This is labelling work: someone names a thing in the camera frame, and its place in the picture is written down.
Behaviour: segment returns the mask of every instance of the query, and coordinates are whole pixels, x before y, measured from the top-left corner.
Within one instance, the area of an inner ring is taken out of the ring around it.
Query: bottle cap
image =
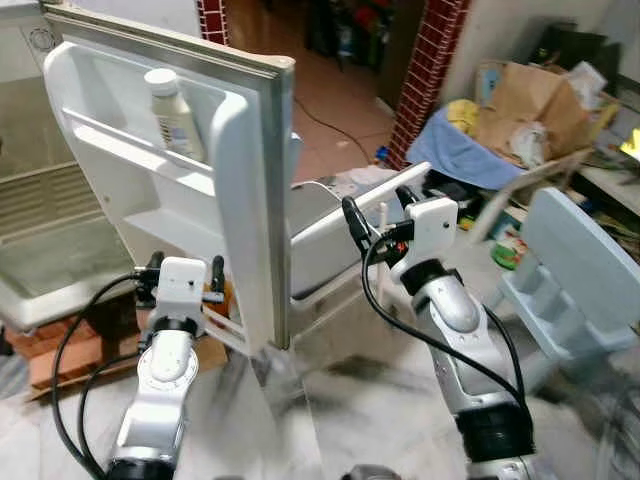
[[[169,97],[178,93],[178,76],[168,68],[155,68],[144,75],[151,93],[156,97]]]

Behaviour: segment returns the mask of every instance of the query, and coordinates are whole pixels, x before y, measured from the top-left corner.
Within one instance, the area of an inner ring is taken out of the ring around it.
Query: red brick wall
[[[202,38],[222,45],[229,44],[229,29],[223,0],[197,0]]]
[[[389,162],[405,165],[405,153],[438,100],[471,0],[427,0],[396,109]]]

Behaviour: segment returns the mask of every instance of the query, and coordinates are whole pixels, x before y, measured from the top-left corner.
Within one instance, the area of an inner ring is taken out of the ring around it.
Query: bottle label
[[[193,155],[193,147],[187,137],[187,132],[178,125],[174,118],[158,115],[158,123],[160,124],[160,133],[167,149],[187,157]]]

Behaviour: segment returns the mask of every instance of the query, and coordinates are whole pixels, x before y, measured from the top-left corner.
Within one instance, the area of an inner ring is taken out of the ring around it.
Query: black cable
[[[516,345],[515,343],[513,343],[513,339],[511,338],[511,335],[505,328],[504,323],[502,323],[502,320],[500,320],[498,316],[495,313],[493,313],[493,311],[489,307],[487,307],[486,305],[483,305],[483,307],[487,312],[487,315],[493,322],[493,324],[496,326],[496,328],[500,332],[500,335],[504,339],[504,343],[507,344],[507,348],[509,349],[509,356],[511,357],[511,363],[513,363],[513,371],[516,376],[516,387],[518,388],[518,392],[520,393],[520,396],[524,400],[526,392],[524,388],[524,379],[522,377],[522,370],[520,368],[520,360],[518,358],[518,351],[516,350]]]
[[[309,117],[311,120],[313,120],[316,123],[319,123],[320,125],[324,125],[325,127],[330,128],[331,130],[335,130],[336,132],[341,133],[342,135],[347,137],[349,140],[351,140],[353,143],[355,143],[360,149],[360,151],[362,152],[362,155],[364,156],[364,160],[367,162],[367,165],[372,164],[372,162],[369,160],[369,154],[367,153],[367,150],[362,146],[362,144],[358,141],[356,137],[351,135],[349,132],[345,132],[344,130],[336,127],[335,125],[331,125],[330,123],[323,122],[322,120],[320,120],[318,117],[313,115],[309,110],[307,110],[307,107],[305,107],[304,104],[300,100],[298,100],[298,98],[294,98],[294,101],[298,104],[298,106],[300,106],[300,108],[305,113],[305,115],[307,115],[307,117]]]
[[[93,453],[91,453],[91,449],[89,448],[89,444],[87,443],[87,436],[85,434],[85,428],[84,428],[84,410],[85,410],[85,405],[87,403],[87,396],[89,395],[89,390],[91,390],[91,387],[93,386],[94,382],[98,379],[98,376],[102,372],[112,367],[116,363],[126,362],[127,360],[131,360],[138,357],[138,355],[139,353],[136,351],[135,353],[122,355],[120,357],[113,358],[108,362],[103,363],[93,371],[91,376],[85,382],[84,387],[82,388],[82,395],[80,397],[80,406],[78,407],[78,421],[77,421],[78,439],[80,441],[80,448],[82,449],[82,453],[87,459],[87,461],[92,463],[94,466],[97,466],[98,468],[100,468],[100,466],[98,465],[98,462],[93,456]]]
[[[385,319],[387,322],[389,322],[391,325],[393,325],[394,327],[398,328],[399,330],[402,330],[404,333],[406,333],[408,335],[411,335],[412,337],[417,338],[418,340],[422,340],[427,345],[429,345],[429,346],[431,346],[433,348],[437,348],[438,350],[440,350],[440,351],[446,353],[447,355],[450,355],[450,356],[460,360],[463,363],[466,363],[471,368],[474,368],[475,370],[477,370],[480,373],[482,373],[482,374],[486,375],[487,377],[489,377],[491,380],[493,380],[498,385],[500,385],[502,388],[504,388],[507,392],[509,392],[513,396],[513,398],[516,400],[518,405],[522,408],[522,410],[528,415],[529,410],[528,410],[527,405],[526,405],[526,403],[524,401],[524,398],[520,395],[520,392],[517,391],[513,387],[513,385],[511,385],[508,381],[506,381],[504,378],[502,378],[496,372],[494,372],[490,368],[485,367],[481,363],[476,362],[472,358],[467,357],[465,354],[460,353],[458,350],[454,350],[453,348],[449,347],[449,345],[446,345],[446,344],[444,344],[442,342],[439,342],[435,338],[432,338],[432,337],[424,334],[420,330],[417,330],[417,329],[413,328],[411,325],[407,325],[406,323],[401,322],[400,320],[398,320],[397,318],[392,316],[390,313],[388,313],[378,303],[376,298],[373,296],[373,292],[371,291],[371,286],[369,285],[369,276],[367,274],[367,271],[368,271],[369,266],[370,266],[369,264],[371,262],[371,258],[373,257],[373,255],[376,252],[377,248],[384,241],[389,240],[391,238],[391,236],[393,235],[393,233],[394,233],[393,230],[390,230],[390,231],[384,233],[375,242],[373,242],[371,247],[369,247],[369,250],[367,250],[367,254],[364,257],[364,260],[362,261],[362,272],[361,272],[362,287],[364,289],[364,294],[367,297],[367,300],[369,301],[369,304],[371,305],[371,307],[383,319]]]
[[[58,345],[58,349],[56,350],[56,356],[53,361],[53,373],[51,378],[51,409],[53,410],[53,420],[56,425],[56,430],[58,431],[58,435],[60,436],[62,443],[64,443],[64,446],[67,448],[71,456],[73,456],[73,458],[75,458],[75,460],[85,470],[87,470],[87,472],[91,475],[92,478],[94,478],[94,480],[102,480],[104,478],[104,472],[99,466],[97,466],[96,468],[96,465],[93,465],[90,461],[88,461],[84,457],[82,452],[73,443],[73,440],[71,440],[71,437],[69,436],[69,433],[67,432],[67,429],[65,428],[64,423],[62,421],[62,415],[60,414],[60,399],[58,395],[60,361],[62,360],[62,353],[64,352],[64,348],[69,342],[71,335],[73,335],[73,332],[76,330],[76,328],[78,328],[78,325],[80,325],[80,322],[84,318],[86,318],[87,314],[89,313],[89,310],[91,310],[91,308],[98,302],[100,297],[102,297],[102,295],[104,295],[106,292],[111,290],[113,287],[115,287],[119,283],[125,282],[127,280],[134,280],[137,277],[138,275],[136,273],[127,273],[125,275],[121,275],[118,278],[107,283],[100,290],[98,290],[98,292],[96,292],[95,295],[91,297],[91,300],[89,300],[89,303],[87,303],[87,306],[84,307],[84,309],[78,314],[76,319],[67,329],[67,332],[62,338],[60,345]]]

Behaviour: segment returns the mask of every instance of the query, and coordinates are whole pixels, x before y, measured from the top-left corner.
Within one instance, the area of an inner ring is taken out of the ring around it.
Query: white bottle
[[[156,68],[147,72],[144,80],[151,90],[151,109],[158,118],[167,149],[199,162],[205,161],[191,109],[178,90],[176,72]]]

